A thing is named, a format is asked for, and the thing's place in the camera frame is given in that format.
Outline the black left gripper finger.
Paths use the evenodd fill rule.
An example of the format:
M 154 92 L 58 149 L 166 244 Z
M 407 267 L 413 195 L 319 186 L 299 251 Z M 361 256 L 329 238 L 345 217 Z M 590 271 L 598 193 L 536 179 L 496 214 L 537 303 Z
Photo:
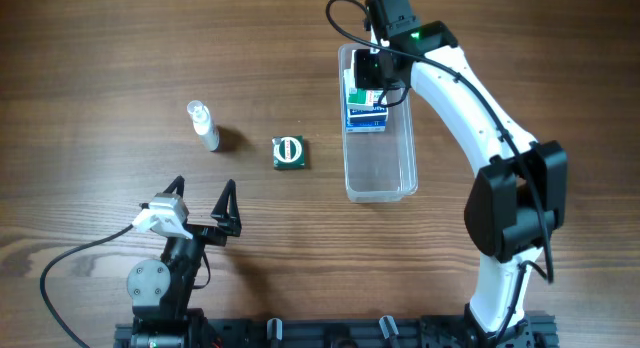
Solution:
M 239 237 L 242 231 L 241 218 L 236 196 L 236 182 L 229 179 L 210 216 L 217 227 L 227 236 Z
M 167 194 L 175 193 L 180 197 L 183 197 L 184 189 L 185 189 L 185 178 L 181 175 L 178 175 L 164 190 L 164 193 L 167 193 Z

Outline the white Hansaplast plaster box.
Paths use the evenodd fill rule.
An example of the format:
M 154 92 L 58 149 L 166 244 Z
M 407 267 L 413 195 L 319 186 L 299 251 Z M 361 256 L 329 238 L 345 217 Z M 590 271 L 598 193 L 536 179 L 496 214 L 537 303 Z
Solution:
M 388 116 L 388 109 L 382 107 L 382 104 L 385 104 L 385 103 L 386 103 L 386 99 L 383 98 L 382 102 L 379 102 L 378 107 L 375 108 L 373 111 L 350 110 L 347 108 L 347 104 L 346 104 L 347 120 L 350 123 L 386 121 Z

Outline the blue lozenge box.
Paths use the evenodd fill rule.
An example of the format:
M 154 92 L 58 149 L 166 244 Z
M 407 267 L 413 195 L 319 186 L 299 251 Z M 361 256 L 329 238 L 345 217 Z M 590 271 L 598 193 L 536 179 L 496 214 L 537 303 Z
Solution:
M 344 124 L 346 133 L 377 133 L 384 132 L 386 129 L 385 121 L 373 121 L 373 122 L 346 122 Z

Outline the white green medicine box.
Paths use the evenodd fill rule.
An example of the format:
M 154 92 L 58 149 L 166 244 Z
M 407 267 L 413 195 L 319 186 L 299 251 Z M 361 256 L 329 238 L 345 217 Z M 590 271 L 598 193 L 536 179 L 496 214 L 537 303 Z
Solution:
M 357 49 L 351 53 L 351 63 L 343 70 L 343 86 L 347 108 L 350 110 L 373 111 L 379 105 L 381 90 L 358 88 L 356 86 L 357 68 L 364 68 L 372 62 L 369 49 Z

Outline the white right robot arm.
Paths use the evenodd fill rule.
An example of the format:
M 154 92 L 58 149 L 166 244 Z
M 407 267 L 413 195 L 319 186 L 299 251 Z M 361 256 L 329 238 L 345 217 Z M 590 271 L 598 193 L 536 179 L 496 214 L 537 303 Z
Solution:
M 356 55 L 357 87 L 414 91 L 474 173 L 464 222 L 481 256 L 465 308 L 466 344 L 496 347 L 533 337 L 524 296 L 532 272 L 554 280 L 551 237 L 565 219 L 565 150 L 556 141 L 539 142 L 500 107 L 443 22 L 421 22 L 409 0 L 366 0 L 359 7 L 371 38 Z

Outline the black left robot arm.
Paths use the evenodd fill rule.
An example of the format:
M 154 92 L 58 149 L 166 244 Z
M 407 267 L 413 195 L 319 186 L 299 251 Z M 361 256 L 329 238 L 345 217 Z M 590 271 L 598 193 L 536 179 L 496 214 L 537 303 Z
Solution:
M 209 266 L 205 247 L 223 247 L 227 239 L 241 235 L 236 183 L 230 179 L 211 217 L 215 225 L 188 221 L 184 202 L 185 179 L 178 176 L 163 192 L 156 194 L 132 222 L 139 232 L 151 231 L 166 239 L 158 259 L 134 266 L 127 278 L 132 299 L 133 323 L 116 328 L 116 347 L 221 347 L 223 340 L 208 323 L 200 308 L 191 308 L 199 269 Z

